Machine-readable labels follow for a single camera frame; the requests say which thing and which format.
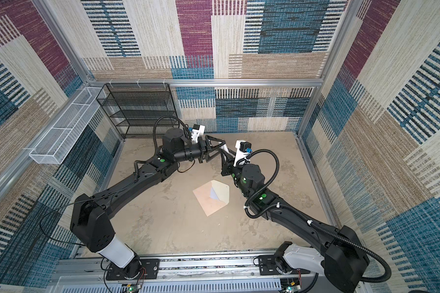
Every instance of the black mounting plate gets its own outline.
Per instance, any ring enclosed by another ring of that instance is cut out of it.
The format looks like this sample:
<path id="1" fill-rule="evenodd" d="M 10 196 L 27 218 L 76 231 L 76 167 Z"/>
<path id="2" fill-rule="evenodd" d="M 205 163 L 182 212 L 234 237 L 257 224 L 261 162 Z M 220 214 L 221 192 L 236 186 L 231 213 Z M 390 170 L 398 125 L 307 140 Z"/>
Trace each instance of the black mounting plate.
<path id="1" fill-rule="evenodd" d="M 281 275 L 277 270 L 274 255 L 259 255 L 258 256 L 259 273 L 261 276 Z M 309 274 L 309 270 L 300 269 L 302 275 Z M 294 269 L 291 275 L 298 275 L 298 269 Z"/>
<path id="2" fill-rule="evenodd" d="M 158 258 L 140 259 L 140 263 L 146 271 L 145 280 L 153 280 L 157 278 L 160 263 L 160 260 Z M 109 266 L 109 270 L 106 273 L 106 281 L 127 280 L 121 274 L 117 273 L 118 270 L 120 270 L 119 267 L 116 266 L 114 263 L 111 263 L 111 265 Z"/>

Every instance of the white mesh shelf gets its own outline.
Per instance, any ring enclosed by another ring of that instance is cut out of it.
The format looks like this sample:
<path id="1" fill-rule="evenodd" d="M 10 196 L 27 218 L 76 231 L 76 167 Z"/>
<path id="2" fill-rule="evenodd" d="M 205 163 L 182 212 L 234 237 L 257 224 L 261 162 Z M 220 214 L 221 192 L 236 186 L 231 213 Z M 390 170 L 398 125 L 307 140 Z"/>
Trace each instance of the white mesh shelf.
<path id="1" fill-rule="evenodd" d="M 106 98 L 106 94 L 101 88 L 86 87 L 41 138 L 29 156 L 38 164 L 60 165 L 98 110 L 96 97 Z"/>

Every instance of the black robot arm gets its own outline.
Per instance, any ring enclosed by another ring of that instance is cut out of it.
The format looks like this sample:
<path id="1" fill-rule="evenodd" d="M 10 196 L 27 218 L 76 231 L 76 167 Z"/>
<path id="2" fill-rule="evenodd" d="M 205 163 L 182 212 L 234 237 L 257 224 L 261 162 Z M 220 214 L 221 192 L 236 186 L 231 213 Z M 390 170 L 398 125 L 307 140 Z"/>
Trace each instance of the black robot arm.
<path id="1" fill-rule="evenodd" d="M 254 213 L 285 226 L 310 243 L 324 257 L 321 266 L 334 286 L 344 292 L 355 289 L 369 260 L 364 251 L 355 248 L 355 245 L 361 244 L 352 229 L 326 225 L 291 207 L 269 188 L 264 188 L 264 175 L 259 166 L 246 164 L 247 161 L 235 166 L 235 152 L 226 148 L 224 140 L 205 136 L 205 140 L 199 137 L 197 143 L 186 144 L 186 131 L 179 128 L 168 130 L 162 147 L 150 159 L 143 161 L 140 168 L 136 163 L 133 174 L 102 192 L 79 196 L 74 205 L 70 230 L 90 251 L 100 253 L 117 265 L 121 275 L 134 278 L 140 272 L 139 258 L 117 239 L 110 219 L 143 191 L 168 178 L 177 170 L 179 162 L 194 159 L 200 163 L 203 160 L 208 162 L 217 155 L 221 155 L 222 175 L 231 175 L 243 196 L 249 198 L 262 189 L 262 195 L 249 203 Z M 320 229 L 310 225 L 309 221 L 319 225 Z M 282 265 L 283 269 L 287 269 L 286 263 Z"/>

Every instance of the floor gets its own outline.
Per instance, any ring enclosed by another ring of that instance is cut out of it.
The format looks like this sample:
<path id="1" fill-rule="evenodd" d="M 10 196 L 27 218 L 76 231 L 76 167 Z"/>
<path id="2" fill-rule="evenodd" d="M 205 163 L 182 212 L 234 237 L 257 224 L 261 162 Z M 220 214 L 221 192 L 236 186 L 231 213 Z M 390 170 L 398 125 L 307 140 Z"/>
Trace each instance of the floor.
<path id="1" fill-rule="evenodd" d="M 271 190 L 311 217 L 327 222 L 292 132 L 215 133 L 212 136 L 225 139 L 233 150 L 236 140 L 245 139 L 252 143 L 253 150 L 274 151 L 279 157 L 280 170 L 270 185 Z M 127 139 L 109 186 L 133 172 L 134 160 L 152 155 L 151 139 Z M 274 172 L 275 162 L 269 154 L 254 156 L 252 163 L 260 166 L 266 180 Z M 180 170 L 187 169 L 190 164 L 181 163 Z M 309 245 L 276 223 L 248 218 L 242 208 L 245 198 L 231 177 L 222 177 L 220 172 L 220 157 L 208 163 L 197 161 L 186 173 L 175 172 L 135 198 L 111 219 L 117 236 L 138 254 L 275 249 L 284 241 Z M 207 217 L 192 191 L 212 179 L 230 186 L 230 201 Z M 86 251 L 83 256 L 94 254 Z"/>

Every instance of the red wire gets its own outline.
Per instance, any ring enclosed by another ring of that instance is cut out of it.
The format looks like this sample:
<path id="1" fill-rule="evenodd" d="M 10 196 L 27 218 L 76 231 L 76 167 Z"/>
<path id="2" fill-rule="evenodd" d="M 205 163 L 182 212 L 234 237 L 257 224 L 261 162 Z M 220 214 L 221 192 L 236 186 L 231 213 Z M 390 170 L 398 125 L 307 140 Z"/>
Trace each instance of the red wire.
<path id="1" fill-rule="evenodd" d="M 138 282 L 140 281 L 140 279 L 142 278 L 142 276 L 143 276 L 143 281 L 142 281 L 142 285 L 144 284 L 144 282 L 145 282 L 145 273 L 147 272 L 146 271 L 146 269 L 144 268 L 144 267 L 142 267 L 142 269 L 143 269 L 143 272 L 141 272 L 142 274 L 140 275 L 140 278 L 138 278 L 138 280 L 137 280 L 137 284 L 138 284 Z"/>

